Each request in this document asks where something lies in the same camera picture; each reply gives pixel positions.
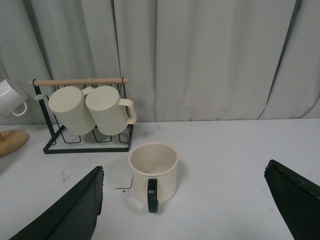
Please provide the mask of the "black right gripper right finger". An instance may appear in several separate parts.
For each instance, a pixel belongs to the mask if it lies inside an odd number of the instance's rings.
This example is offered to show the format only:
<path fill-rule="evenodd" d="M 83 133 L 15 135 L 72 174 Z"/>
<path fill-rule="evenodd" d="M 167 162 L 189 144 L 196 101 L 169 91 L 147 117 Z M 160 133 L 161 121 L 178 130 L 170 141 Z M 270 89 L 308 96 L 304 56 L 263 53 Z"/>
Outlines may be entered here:
<path fill-rule="evenodd" d="M 320 238 L 320 187 L 276 160 L 264 171 L 273 200 L 295 240 Z"/>

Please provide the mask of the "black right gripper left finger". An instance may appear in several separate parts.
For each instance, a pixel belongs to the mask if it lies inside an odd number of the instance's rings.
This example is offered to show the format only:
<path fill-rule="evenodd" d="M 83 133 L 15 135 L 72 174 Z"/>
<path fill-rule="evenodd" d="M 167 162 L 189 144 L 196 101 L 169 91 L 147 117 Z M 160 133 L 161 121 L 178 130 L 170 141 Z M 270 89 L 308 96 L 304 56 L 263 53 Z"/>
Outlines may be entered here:
<path fill-rule="evenodd" d="M 90 240 L 102 211 L 104 170 L 97 166 L 12 240 Z"/>

